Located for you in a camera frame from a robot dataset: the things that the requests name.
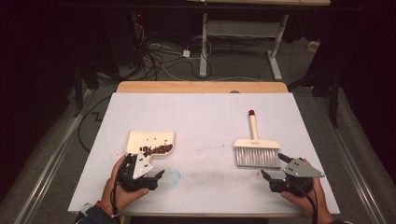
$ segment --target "blue stain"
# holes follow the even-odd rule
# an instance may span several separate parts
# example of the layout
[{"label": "blue stain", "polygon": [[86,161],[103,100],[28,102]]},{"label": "blue stain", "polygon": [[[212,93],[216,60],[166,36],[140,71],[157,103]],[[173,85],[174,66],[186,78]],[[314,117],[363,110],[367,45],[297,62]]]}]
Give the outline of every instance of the blue stain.
[{"label": "blue stain", "polygon": [[178,180],[180,179],[181,174],[178,171],[172,171],[169,174],[169,180],[172,187],[175,187],[178,184]]}]

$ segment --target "human hand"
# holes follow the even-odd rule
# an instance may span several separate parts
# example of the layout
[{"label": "human hand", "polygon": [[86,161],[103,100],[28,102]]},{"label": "human hand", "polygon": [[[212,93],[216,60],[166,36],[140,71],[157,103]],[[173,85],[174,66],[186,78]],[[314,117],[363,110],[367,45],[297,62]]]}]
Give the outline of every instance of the human hand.
[{"label": "human hand", "polygon": [[[116,181],[117,171],[119,170],[122,163],[125,161],[126,156],[123,155],[114,165],[113,171],[111,172],[111,177],[107,180],[105,188],[102,194],[102,204],[107,206],[106,211],[108,214],[113,215],[113,206],[111,204],[110,198],[111,191],[114,188],[114,182]],[[116,189],[116,206],[118,211],[125,209],[130,203],[138,200],[139,198],[145,196],[149,193],[149,189],[139,189],[135,192],[126,192],[122,186],[117,185]]]},{"label": "human hand", "polygon": [[[320,184],[320,180],[318,177],[313,177],[313,187],[314,189],[312,189],[308,193],[308,196],[311,197],[314,203],[318,202],[318,204],[315,204],[315,206],[318,208],[318,224],[331,223],[332,221],[334,221],[334,217],[332,216],[332,214],[330,214],[329,209],[327,208],[324,190]],[[300,207],[306,217],[312,218],[312,216],[314,215],[312,205],[306,197],[297,197],[287,191],[281,192],[280,196]]]}]

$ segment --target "table leg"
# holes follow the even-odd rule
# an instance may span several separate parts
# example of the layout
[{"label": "table leg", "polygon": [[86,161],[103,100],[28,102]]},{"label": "table leg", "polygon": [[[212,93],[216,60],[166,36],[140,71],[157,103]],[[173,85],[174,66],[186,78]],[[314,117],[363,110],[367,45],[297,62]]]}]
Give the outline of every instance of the table leg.
[{"label": "table leg", "polygon": [[201,51],[201,62],[199,66],[199,76],[206,77],[206,63],[207,63],[207,47],[206,47],[206,38],[207,38],[207,13],[204,13],[203,19],[203,28],[202,28],[202,51]]},{"label": "table leg", "polygon": [[280,74],[279,66],[277,65],[277,62],[276,62],[276,53],[277,53],[277,50],[279,49],[280,41],[282,41],[282,35],[283,35],[283,32],[285,31],[286,22],[288,21],[288,17],[289,17],[289,15],[284,15],[282,17],[282,21],[279,24],[279,27],[276,32],[274,48],[273,48],[273,50],[267,51],[268,60],[270,61],[271,68],[272,68],[272,71],[274,74],[274,78],[277,81],[282,80],[282,75]]}]

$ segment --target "sleeve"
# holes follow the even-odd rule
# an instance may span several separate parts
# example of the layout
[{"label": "sleeve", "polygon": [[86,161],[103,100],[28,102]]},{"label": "sleeve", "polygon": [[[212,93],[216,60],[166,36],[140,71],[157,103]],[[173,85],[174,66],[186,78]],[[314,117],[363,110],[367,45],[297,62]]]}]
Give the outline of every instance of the sleeve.
[{"label": "sleeve", "polygon": [[76,224],[113,224],[114,220],[102,208],[86,203],[79,210]]}]

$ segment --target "floor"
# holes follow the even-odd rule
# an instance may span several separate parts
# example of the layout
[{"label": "floor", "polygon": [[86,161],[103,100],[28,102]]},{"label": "floor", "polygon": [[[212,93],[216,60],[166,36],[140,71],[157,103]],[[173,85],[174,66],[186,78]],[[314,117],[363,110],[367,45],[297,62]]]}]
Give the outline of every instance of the floor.
[{"label": "floor", "polygon": [[[213,40],[208,58],[211,73],[205,80],[274,81],[265,55],[272,47],[272,40],[243,38],[232,41],[231,48],[229,40]],[[306,48],[308,43],[301,39],[281,44],[276,60],[286,84],[303,77],[315,56]],[[152,43],[150,48],[155,50],[152,55],[156,62],[163,62],[162,70],[156,73],[147,62],[146,74],[142,72],[131,79],[200,80],[196,77],[199,61],[179,59],[183,47],[158,42]],[[199,51],[193,50],[191,57],[198,58]],[[131,69],[124,65],[120,70],[121,74],[127,74]],[[75,214],[67,213],[67,207],[106,112],[107,97],[118,85],[104,74],[98,74],[98,80],[98,90],[85,89],[84,107],[76,118],[73,116],[76,110],[74,93],[70,92],[69,108],[43,137],[1,203],[0,223],[73,222]],[[353,223],[391,223],[396,218],[395,186],[370,147],[343,92],[339,97],[338,129],[334,129],[327,117],[327,97],[313,97],[309,87],[299,87],[292,92],[331,182],[341,210],[337,217]],[[239,223],[255,221],[244,219]],[[166,220],[144,218],[139,219],[140,222],[165,223]],[[274,224],[310,222],[307,218],[269,220]]]}]

